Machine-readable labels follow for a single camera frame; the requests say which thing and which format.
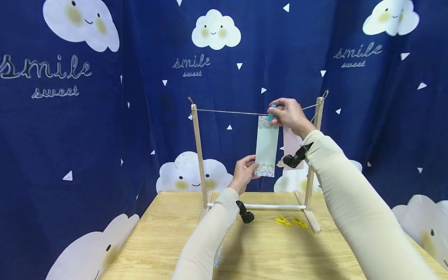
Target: fabric backdrop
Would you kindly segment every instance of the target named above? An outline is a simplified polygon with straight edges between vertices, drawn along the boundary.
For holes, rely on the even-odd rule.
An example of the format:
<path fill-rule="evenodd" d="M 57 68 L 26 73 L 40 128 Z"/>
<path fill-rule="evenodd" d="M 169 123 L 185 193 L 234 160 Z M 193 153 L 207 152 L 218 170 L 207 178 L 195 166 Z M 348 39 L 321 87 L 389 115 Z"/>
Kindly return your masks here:
<path fill-rule="evenodd" d="M 415 220 L 430 223 L 409 228 L 446 265 L 443 0 L 18 0 L 2 11 L 0 279 L 96 279 L 157 192 L 199 190 L 188 97 L 264 113 L 325 90 L 322 131 L 400 217 L 429 209 Z M 207 186 L 220 190 L 255 153 L 257 117 L 198 115 Z M 248 191 L 274 191 L 282 175 Z"/>

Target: twine string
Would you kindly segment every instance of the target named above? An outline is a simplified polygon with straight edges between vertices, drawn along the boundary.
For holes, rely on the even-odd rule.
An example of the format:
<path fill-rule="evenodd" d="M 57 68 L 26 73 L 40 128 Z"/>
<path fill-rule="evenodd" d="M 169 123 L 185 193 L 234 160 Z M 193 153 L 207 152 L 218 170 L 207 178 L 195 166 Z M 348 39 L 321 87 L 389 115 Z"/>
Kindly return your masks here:
<path fill-rule="evenodd" d="M 328 96 L 328 90 L 326 90 L 322 95 L 322 101 L 325 100 Z M 190 97 L 188 97 L 188 100 L 190 100 L 191 104 L 194 104 L 193 100 L 191 100 Z M 309 108 L 316 107 L 317 105 L 320 105 L 322 102 L 319 102 L 317 104 L 302 108 L 302 110 L 306 110 Z M 259 114 L 259 113 L 250 113 L 250 112 L 235 112 L 235 111 L 219 111 L 219 110 L 206 110 L 206 109 L 196 109 L 196 111 L 204 111 L 204 112 L 217 112 L 217 113 L 229 113 L 229 114 L 244 114 L 244 115 L 253 115 L 253 116 L 268 116 L 268 114 Z"/>

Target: wooden table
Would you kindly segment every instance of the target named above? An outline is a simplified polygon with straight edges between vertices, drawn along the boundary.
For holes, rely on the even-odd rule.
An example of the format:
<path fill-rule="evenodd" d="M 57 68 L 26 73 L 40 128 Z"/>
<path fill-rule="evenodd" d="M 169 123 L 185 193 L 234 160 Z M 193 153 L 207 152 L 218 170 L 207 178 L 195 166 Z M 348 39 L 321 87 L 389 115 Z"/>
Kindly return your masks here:
<path fill-rule="evenodd" d="M 241 200 L 246 204 L 297 204 L 294 194 L 286 193 L 245 193 Z M 170 279 L 182 248 L 198 224 L 201 207 L 200 193 L 157 195 L 101 280 Z M 224 240 L 221 263 L 213 279 L 365 279 L 322 194 L 313 194 L 311 208 L 322 227 L 318 235 L 310 227 L 287 228 L 274 221 L 278 215 L 306 221 L 301 211 L 252 211 L 255 220 L 250 224 L 243 224 L 237 217 Z M 413 244 L 439 278 L 448 279 L 448 271 Z"/>

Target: blue clothespin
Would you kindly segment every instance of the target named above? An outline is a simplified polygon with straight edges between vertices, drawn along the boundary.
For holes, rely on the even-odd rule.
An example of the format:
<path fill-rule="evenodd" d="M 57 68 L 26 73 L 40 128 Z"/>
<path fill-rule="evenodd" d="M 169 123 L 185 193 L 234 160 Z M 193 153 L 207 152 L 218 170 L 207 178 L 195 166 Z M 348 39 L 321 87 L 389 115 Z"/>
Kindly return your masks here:
<path fill-rule="evenodd" d="M 277 107 L 277 106 L 276 106 L 275 104 L 272 104 L 271 108 L 275 108 L 275 107 Z M 268 121 L 272 121 L 275 117 L 276 117 L 276 116 L 274 116 L 274 115 L 272 115 L 272 114 L 269 114 L 269 115 L 267 116 L 267 120 L 268 120 Z"/>

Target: beige sleeve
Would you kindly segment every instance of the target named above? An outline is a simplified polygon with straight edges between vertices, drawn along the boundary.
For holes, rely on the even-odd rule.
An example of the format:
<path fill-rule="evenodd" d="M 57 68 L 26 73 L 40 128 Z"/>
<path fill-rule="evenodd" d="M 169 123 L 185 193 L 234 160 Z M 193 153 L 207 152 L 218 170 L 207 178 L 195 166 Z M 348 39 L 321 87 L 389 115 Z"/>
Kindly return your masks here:
<path fill-rule="evenodd" d="M 304 144 L 325 202 L 369 280 L 437 279 L 413 248 L 389 206 L 339 146 L 316 130 Z"/>
<path fill-rule="evenodd" d="M 213 262 L 227 231 L 235 222 L 238 193 L 226 188 L 199 222 L 177 261 L 172 280 L 211 280 Z"/>

